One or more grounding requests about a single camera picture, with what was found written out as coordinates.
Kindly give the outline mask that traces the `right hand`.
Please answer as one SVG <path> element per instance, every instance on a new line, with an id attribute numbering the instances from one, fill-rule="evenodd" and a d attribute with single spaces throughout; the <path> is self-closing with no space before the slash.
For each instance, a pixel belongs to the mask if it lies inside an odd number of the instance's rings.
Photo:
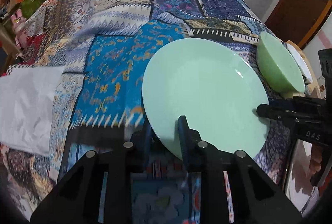
<path id="1" fill-rule="evenodd" d="M 311 159 L 308 173 L 314 175 L 321 169 L 322 161 L 322 147 L 312 144 L 311 146 Z"/>

